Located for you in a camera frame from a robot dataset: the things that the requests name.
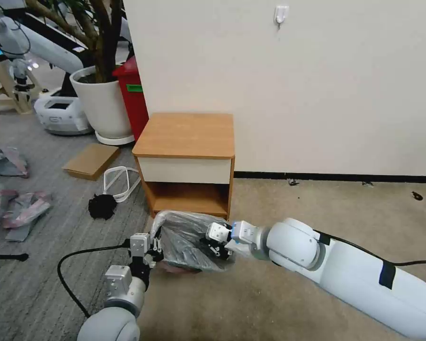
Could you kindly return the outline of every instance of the wooden nightstand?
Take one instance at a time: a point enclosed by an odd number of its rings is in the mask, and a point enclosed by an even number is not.
[[[232,115],[155,113],[133,154],[153,217],[169,209],[229,218]]]

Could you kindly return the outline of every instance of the nightstand top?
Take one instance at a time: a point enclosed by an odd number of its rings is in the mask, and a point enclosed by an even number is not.
[[[233,158],[233,116],[154,113],[136,142],[133,154],[138,157]]]

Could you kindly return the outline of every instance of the cardboard piece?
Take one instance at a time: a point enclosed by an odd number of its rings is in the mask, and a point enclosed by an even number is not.
[[[69,160],[63,169],[75,178],[97,180],[120,154],[118,147],[105,144],[89,144],[76,157]]]

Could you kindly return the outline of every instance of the green label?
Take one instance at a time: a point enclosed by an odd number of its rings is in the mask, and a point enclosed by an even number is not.
[[[143,92],[142,85],[140,84],[127,84],[126,89],[128,92]]]

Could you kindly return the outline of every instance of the potted plant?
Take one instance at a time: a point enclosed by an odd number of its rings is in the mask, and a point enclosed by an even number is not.
[[[91,53],[94,66],[74,72],[71,83],[80,99],[97,139],[104,144],[134,141],[118,81],[112,75],[122,23],[122,0],[25,0],[40,16],[53,21],[59,29],[81,41]],[[59,10],[66,5],[77,25],[67,22]]]

